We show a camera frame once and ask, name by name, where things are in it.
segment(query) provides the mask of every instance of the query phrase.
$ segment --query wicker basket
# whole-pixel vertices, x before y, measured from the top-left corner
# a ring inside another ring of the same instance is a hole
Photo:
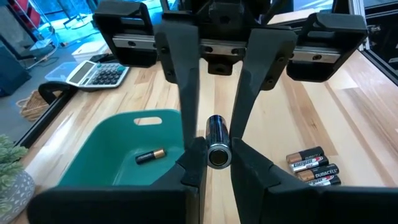
[[[61,91],[56,91],[54,94],[59,96]],[[34,90],[30,97],[18,101],[17,106],[21,109],[20,114],[28,121],[37,120],[49,108],[49,105],[37,90]]]

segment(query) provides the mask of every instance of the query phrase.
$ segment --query teal plastic bin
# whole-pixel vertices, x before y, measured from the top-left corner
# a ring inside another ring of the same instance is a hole
[[[159,124],[135,119],[158,117]],[[135,158],[159,148],[166,156],[137,165]],[[114,115],[90,134],[59,186],[150,185],[184,153],[181,115],[176,110],[148,110]]]

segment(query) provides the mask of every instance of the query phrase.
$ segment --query aa battery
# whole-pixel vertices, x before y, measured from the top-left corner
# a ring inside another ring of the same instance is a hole
[[[309,181],[328,175],[336,175],[338,173],[339,169],[336,164],[330,164],[327,166],[321,166],[310,170],[301,171],[296,173],[296,175],[302,181]]]
[[[337,175],[329,175],[326,177],[321,177],[315,180],[308,181],[307,184],[311,186],[340,185],[341,180]]]
[[[320,146],[317,146],[311,149],[287,155],[286,161],[289,164],[292,164],[294,162],[304,161],[307,159],[312,159],[314,157],[323,156],[324,154],[325,153],[323,152],[323,149]]]
[[[137,164],[143,164],[145,162],[149,162],[149,161],[153,161],[155,159],[159,159],[166,156],[166,152],[164,151],[164,149],[159,149],[156,151],[151,151],[151,152],[147,152],[145,154],[142,154],[140,156],[136,157],[136,163]]]
[[[325,156],[318,156],[313,159],[307,159],[300,162],[290,164],[290,169],[293,172],[300,172],[303,170],[311,169],[318,166],[325,166],[329,164],[329,160]]]
[[[220,115],[209,117],[206,124],[207,163],[214,169],[223,169],[231,163],[228,129]]]

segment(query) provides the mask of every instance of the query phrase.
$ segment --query light wood surface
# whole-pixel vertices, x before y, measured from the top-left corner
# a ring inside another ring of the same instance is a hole
[[[313,11],[280,15],[274,22],[307,17]],[[198,134],[206,120],[221,114],[229,124],[241,63],[233,75],[206,73],[201,61]],[[322,146],[340,168],[343,185],[396,186],[398,183],[398,88],[361,53],[326,83],[294,82],[285,73],[272,91],[261,92],[243,139],[287,170],[285,157]],[[131,68],[115,90],[78,92],[32,146],[23,162],[37,191],[57,184],[93,128],[125,111],[179,109],[177,86],[165,81],[159,64]],[[23,213],[15,223],[27,223]],[[229,169],[208,168],[205,223],[239,223]]]

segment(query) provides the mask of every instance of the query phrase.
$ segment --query green plant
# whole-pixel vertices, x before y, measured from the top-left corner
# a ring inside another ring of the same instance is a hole
[[[0,199],[2,193],[14,183],[16,175],[23,170],[18,160],[26,155],[27,148],[16,146],[5,135],[0,135]]]

